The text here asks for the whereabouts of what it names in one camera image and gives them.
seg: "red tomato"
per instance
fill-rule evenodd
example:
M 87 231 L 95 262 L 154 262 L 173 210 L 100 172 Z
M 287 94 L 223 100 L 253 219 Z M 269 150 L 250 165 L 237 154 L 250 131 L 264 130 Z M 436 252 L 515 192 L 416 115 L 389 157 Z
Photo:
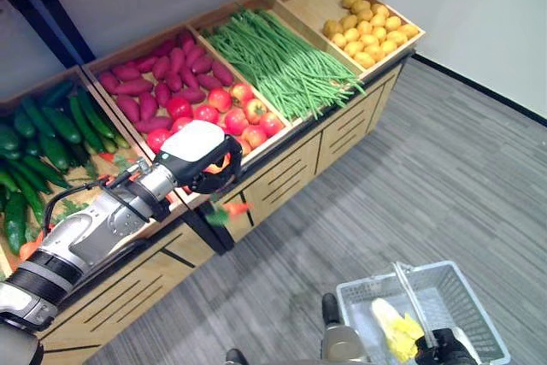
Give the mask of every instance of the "red tomato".
M 209 104 L 202 104 L 201 106 L 197 106 L 194 112 L 194 119 L 216 124 L 219 120 L 219 112 Z
M 255 96 L 250 85 L 245 83 L 236 83 L 233 85 L 230 89 L 230 95 L 232 96 L 233 103 L 241 107 L 245 106 L 245 103 Z
M 207 97 L 208 103 L 221 113 L 226 113 L 232 107 L 230 93 L 224 89 L 213 89 Z
M 257 98 L 253 98 L 245 104 L 245 115 L 250 124 L 258 124 L 262 115 L 267 111 L 266 104 Z
M 232 136 L 239 136 L 243 130 L 249 126 L 249 122 L 245 117 L 245 113 L 242 109 L 231 109 L 224 116 L 224 124 L 228 134 Z
M 191 119 L 190 117 L 180 117 L 177 120 L 174 121 L 173 125 L 171 126 L 171 133 L 175 134 L 176 132 L 179 132 L 183 129 L 185 125 L 192 122 L 194 119 Z
M 167 128 L 158 128 L 146 136 L 146 144 L 157 153 L 169 137 L 171 132 Z
M 244 129 L 241 137 L 247 140 L 251 149 L 255 149 L 268 139 L 264 130 L 262 130 L 259 126 L 248 126 Z
M 260 118 L 260 127 L 270 138 L 283 128 L 283 123 L 274 113 L 264 113 Z
M 180 117 L 192 117 L 191 105 L 182 97 L 173 97 L 165 105 L 165 108 L 168 110 L 169 115 L 175 120 Z

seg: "green cucumber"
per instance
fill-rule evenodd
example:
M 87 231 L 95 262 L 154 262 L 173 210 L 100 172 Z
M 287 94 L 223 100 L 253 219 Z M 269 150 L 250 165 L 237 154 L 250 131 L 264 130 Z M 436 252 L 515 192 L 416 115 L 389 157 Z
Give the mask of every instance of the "green cucumber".
M 13 128 L 0 124 L 0 150 L 17 150 L 20 143 L 21 140 Z
M 50 159 L 51 164 L 62 170 L 68 170 L 69 156 L 65 150 L 65 146 L 56 138 L 51 138 L 42 134 L 38 134 L 40 147 L 45 155 Z
M 15 111 L 14 129 L 24 138 L 32 138 L 36 135 L 36 127 L 21 107 Z
M 82 141 L 82 135 L 74 122 L 60 110 L 52 109 L 51 107 L 43 107 L 42 112 L 50 119 L 53 128 L 61 137 L 69 143 L 78 144 Z
M 111 130 L 107 123 L 97 114 L 87 91 L 81 87 L 77 87 L 76 90 L 78 91 L 79 105 L 84 109 L 87 120 L 89 120 L 91 125 L 100 135 L 106 138 L 114 138 L 114 131 Z
M 101 142 L 101 139 L 95 134 L 95 132 L 91 129 L 91 127 L 87 123 L 82 107 L 79 104 L 78 98 L 76 96 L 72 96 L 69 98 L 69 102 L 70 102 L 70 111 L 72 112 L 72 116 L 74 120 L 76 121 L 76 125 L 78 126 L 79 130 L 84 135 L 85 141 L 87 141 L 89 145 L 95 151 L 103 152 L 104 151 L 103 143 Z

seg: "cucumber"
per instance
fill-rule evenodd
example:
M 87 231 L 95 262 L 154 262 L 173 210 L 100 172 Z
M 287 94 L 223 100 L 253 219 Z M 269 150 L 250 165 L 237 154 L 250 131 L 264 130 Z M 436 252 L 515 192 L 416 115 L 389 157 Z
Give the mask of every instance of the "cucumber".
M 114 131 L 107 126 L 101 117 L 95 111 L 93 103 L 89 98 L 89 94 L 81 87 L 77 87 L 79 105 L 84 109 L 85 117 L 91 123 L 91 125 L 99 132 L 100 135 L 106 138 L 114 138 Z
M 0 150 L 17 150 L 20 143 L 21 140 L 13 128 L 0 124 Z
M 82 135 L 74 122 L 60 110 L 52 109 L 51 107 L 43 107 L 42 112 L 50 119 L 53 128 L 61 137 L 69 143 L 78 144 L 82 141 Z
M 36 135 L 36 127 L 21 107 L 15 111 L 14 129 L 24 138 L 32 138 Z
M 70 110 L 72 112 L 72 116 L 74 120 L 76 121 L 76 125 L 78 126 L 79 130 L 84 135 L 85 141 L 89 143 L 89 145 L 98 152 L 104 151 L 103 143 L 101 142 L 101 139 L 95 134 L 95 132 L 91 129 L 89 124 L 87 123 L 87 120 L 84 117 L 84 112 L 79 104 L 79 100 L 76 96 L 72 96 L 69 98 L 70 102 Z
M 19 249 L 26 242 L 27 210 L 25 196 L 19 192 L 12 193 L 6 204 L 3 231 L 8 239 L 9 249 L 17 256 L 19 255 Z
M 40 132 L 38 134 L 38 141 L 45 155 L 50 159 L 51 164 L 61 171 L 68 170 L 68 153 L 59 140 L 48 137 Z
M 42 175 L 29 168 L 24 162 L 14 162 L 13 160 L 8 160 L 7 163 L 11 171 L 17 170 L 19 173 L 23 174 L 26 181 L 28 181 L 29 184 L 36 190 L 44 192 L 45 194 L 51 194 L 53 192 L 48 187 Z
M 51 124 L 45 119 L 42 112 L 38 109 L 36 103 L 32 100 L 32 97 L 24 98 L 22 104 L 23 109 L 25 109 L 34 126 L 36 126 L 36 128 L 46 136 L 55 137 L 55 130 L 53 130 Z
M 41 162 L 39 158 L 33 156 L 24 156 L 23 162 L 31 169 L 43 175 L 51 184 L 58 185 L 62 188 L 70 188 L 71 185 L 65 181 L 60 173 L 52 166 Z

